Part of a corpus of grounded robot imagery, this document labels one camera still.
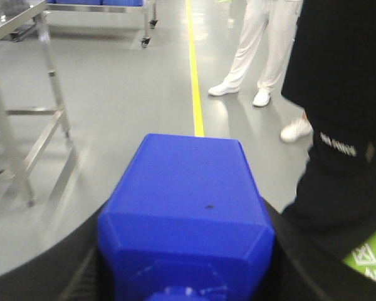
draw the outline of yellow floor line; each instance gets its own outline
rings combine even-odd
[[[196,63],[194,27],[192,24],[191,0],[187,0],[187,22],[189,30],[189,60],[191,63],[192,102],[194,109],[195,136],[204,137],[201,93],[199,90],[198,69]]]

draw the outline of blue plastic bin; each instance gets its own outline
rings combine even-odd
[[[242,147],[229,139],[149,134],[98,220],[116,301],[248,300],[273,238]]]
[[[143,6],[144,0],[103,0],[103,5]]]
[[[56,0],[56,4],[89,4],[101,5],[102,0]]]

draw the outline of cart wheel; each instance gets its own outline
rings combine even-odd
[[[35,204],[36,204],[36,201],[34,199],[30,199],[27,203],[28,207],[33,207],[35,206]]]
[[[11,37],[11,40],[12,40],[14,43],[22,42],[22,41],[24,40],[23,38],[20,38],[20,37],[19,37],[19,34],[18,34],[18,33],[10,33],[10,37]]]
[[[140,44],[142,45],[143,48],[146,48],[148,47],[149,41],[150,41],[150,38],[143,38]]]
[[[155,29],[156,24],[157,24],[157,21],[158,21],[158,20],[151,20],[151,22],[149,22],[149,24],[150,24],[150,28]]]

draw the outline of black clothing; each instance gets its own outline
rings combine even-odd
[[[343,258],[376,231],[376,0],[305,0],[282,94],[314,129],[283,216]]]
[[[305,0],[282,94],[376,139],[376,0]]]
[[[308,118],[314,130],[310,160],[295,202],[283,216],[325,250],[344,258],[376,231],[376,142]]]

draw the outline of caster wheel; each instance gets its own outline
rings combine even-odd
[[[151,28],[151,29],[155,29],[156,24],[157,24],[157,21],[158,21],[158,20],[151,20],[151,22],[149,22],[149,24],[150,24],[150,28]]]
[[[14,43],[22,42],[24,39],[19,37],[19,33],[10,33],[11,40]]]
[[[149,41],[150,41],[150,38],[143,38],[140,44],[142,45],[143,48],[146,48],[148,47]]]

